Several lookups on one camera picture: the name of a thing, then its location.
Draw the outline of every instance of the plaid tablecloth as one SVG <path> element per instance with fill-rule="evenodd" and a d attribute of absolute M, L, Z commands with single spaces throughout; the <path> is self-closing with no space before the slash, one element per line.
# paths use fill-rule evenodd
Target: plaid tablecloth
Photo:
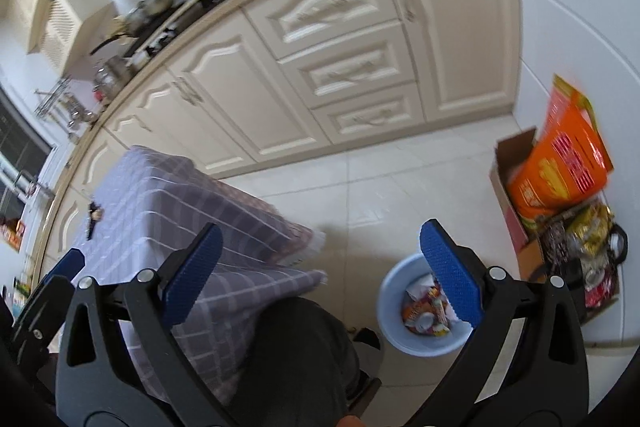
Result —
<path fill-rule="evenodd" d="M 90 241 L 88 214 L 73 247 L 86 265 L 74 283 L 92 275 L 100 284 L 131 280 L 158 268 L 186 247 L 208 223 L 222 229 L 224 249 L 187 320 L 172 332 L 207 387 L 223 403 L 235 392 L 238 367 L 260 312 L 277 299 L 306 293 L 324 280 L 322 271 L 281 266 L 285 259 L 319 250 L 321 232 L 291 223 L 264 201 L 199 172 L 188 158 L 136 146 L 96 189 L 104 209 Z M 164 392 L 130 323 L 123 332 L 147 390 Z"/>

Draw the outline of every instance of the light blue trash bin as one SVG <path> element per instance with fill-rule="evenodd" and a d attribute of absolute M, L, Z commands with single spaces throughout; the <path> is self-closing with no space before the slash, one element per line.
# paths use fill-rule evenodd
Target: light blue trash bin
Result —
<path fill-rule="evenodd" d="M 471 324 L 459 321 L 442 337 L 417 335 L 402 323 L 402 300 L 407 286 L 431 268 L 422 253 L 416 253 L 396 264 L 386 274 L 378 293 L 378 324 L 386 339 L 400 351 L 414 357 L 439 357 L 455 351 L 471 335 Z"/>

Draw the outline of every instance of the orange bag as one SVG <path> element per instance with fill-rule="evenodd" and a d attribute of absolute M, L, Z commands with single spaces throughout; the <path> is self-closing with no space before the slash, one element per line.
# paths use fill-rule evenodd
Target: orange bag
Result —
<path fill-rule="evenodd" d="M 507 183 L 511 201 L 531 232 L 549 217 L 602 190 L 607 173 L 613 170 L 589 101 L 559 76 L 554 80 L 557 89 L 564 91 L 555 93 L 555 100 L 552 95 L 543 137 Z M 571 93 L 568 103 L 558 104 L 567 92 Z M 583 110 L 591 125 L 582 116 Z"/>

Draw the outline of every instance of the black pants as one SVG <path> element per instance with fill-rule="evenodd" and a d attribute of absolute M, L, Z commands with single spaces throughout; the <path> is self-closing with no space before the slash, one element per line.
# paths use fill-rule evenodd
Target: black pants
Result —
<path fill-rule="evenodd" d="M 284 299 L 260 316 L 230 413 L 241 427 L 335 427 L 359 376 L 342 323 L 307 299 Z"/>

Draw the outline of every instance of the person's finger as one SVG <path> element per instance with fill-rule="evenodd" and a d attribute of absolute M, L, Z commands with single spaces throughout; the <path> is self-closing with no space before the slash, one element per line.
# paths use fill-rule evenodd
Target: person's finger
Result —
<path fill-rule="evenodd" d="M 345 416 L 335 427 L 367 427 L 355 416 Z"/>

